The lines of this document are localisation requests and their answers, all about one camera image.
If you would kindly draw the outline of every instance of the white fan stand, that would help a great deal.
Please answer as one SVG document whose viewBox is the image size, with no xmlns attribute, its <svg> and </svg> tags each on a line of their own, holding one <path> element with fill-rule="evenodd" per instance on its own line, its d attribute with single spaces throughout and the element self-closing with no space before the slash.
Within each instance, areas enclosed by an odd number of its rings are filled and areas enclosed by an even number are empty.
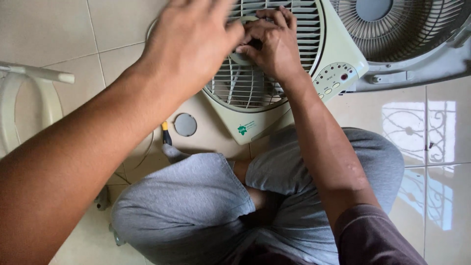
<svg viewBox="0 0 471 265">
<path fill-rule="evenodd" d="M 0 72 L 7 75 L 0 83 L 0 138 L 6 154 L 20 145 L 15 125 L 16 96 L 21 84 L 32 78 L 40 91 L 42 101 L 42 128 L 62 118 L 62 108 L 53 81 L 73 84 L 75 76 L 54 70 L 11 64 L 0 61 Z"/>
</svg>

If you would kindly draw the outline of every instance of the hand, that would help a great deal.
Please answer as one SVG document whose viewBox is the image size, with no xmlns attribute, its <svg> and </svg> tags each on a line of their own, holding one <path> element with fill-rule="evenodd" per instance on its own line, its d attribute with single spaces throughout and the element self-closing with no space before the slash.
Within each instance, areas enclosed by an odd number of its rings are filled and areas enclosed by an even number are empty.
<svg viewBox="0 0 471 265">
<path fill-rule="evenodd" d="M 240 21 L 227 25 L 233 0 L 170 0 L 135 64 L 160 88 L 185 101 L 217 73 L 244 37 Z"/>
<path fill-rule="evenodd" d="M 245 38 L 236 52 L 245 53 L 282 85 L 296 80 L 300 75 L 305 76 L 296 38 L 296 17 L 293 13 L 281 6 L 279 11 L 257 10 L 257 17 L 260 19 L 244 26 Z M 273 19 L 275 23 L 263 19 L 265 17 Z M 262 41 L 261 50 L 247 45 L 252 39 Z"/>
</svg>

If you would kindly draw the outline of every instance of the fan control panel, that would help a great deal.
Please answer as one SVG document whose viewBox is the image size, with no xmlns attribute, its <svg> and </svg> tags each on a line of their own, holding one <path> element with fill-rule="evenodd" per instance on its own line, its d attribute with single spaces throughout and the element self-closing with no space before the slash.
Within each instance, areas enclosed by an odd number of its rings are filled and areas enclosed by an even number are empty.
<svg viewBox="0 0 471 265">
<path fill-rule="evenodd" d="M 317 94 L 326 102 L 339 94 L 358 79 L 358 73 L 347 63 L 333 63 L 326 66 L 313 81 Z"/>
</svg>

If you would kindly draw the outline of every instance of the box fan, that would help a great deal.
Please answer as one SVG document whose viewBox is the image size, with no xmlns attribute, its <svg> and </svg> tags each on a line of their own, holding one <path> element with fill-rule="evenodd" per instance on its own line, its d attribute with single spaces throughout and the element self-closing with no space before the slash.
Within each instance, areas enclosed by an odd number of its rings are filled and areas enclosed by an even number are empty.
<svg viewBox="0 0 471 265">
<path fill-rule="evenodd" d="M 368 71 L 329 0 L 239 0 L 229 20 L 255 19 L 258 9 L 284 5 L 297 17 L 301 63 L 323 102 L 346 90 Z M 260 68 L 229 55 L 203 93 L 238 144 L 247 144 L 294 122 L 283 89 Z"/>
</svg>

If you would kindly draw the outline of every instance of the grey circular cap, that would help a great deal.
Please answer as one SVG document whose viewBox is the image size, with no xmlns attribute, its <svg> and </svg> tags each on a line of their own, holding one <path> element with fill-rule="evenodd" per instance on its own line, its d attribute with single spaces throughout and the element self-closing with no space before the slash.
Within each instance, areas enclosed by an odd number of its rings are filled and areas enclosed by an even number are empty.
<svg viewBox="0 0 471 265">
<path fill-rule="evenodd" d="M 175 120 L 175 130 L 181 136 L 192 136 L 196 132 L 197 127 L 195 118 L 188 113 L 178 115 Z"/>
</svg>

